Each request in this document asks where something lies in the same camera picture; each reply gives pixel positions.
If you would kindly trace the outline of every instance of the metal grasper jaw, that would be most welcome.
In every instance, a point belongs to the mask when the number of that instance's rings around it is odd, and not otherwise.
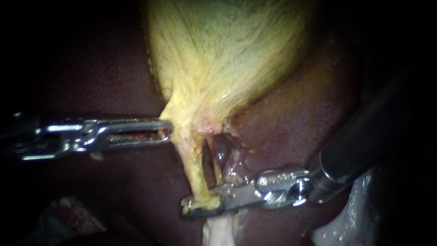
[[[64,118],[35,130],[38,148],[23,153],[23,161],[57,159],[79,152],[89,153],[168,143],[170,122],[156,118]]]
[[[254,180],[242,186],[222,184],[210,189],[209,192],[211,196],[220,197],[220,205],[217,208],[198,208],[195,206],[194,197],[188,196],[181,201],[181,216],[186,219],[196,219],[235,214],[239,209],[262,205],[271,196],[270,192],[262,194],[257,191]]]

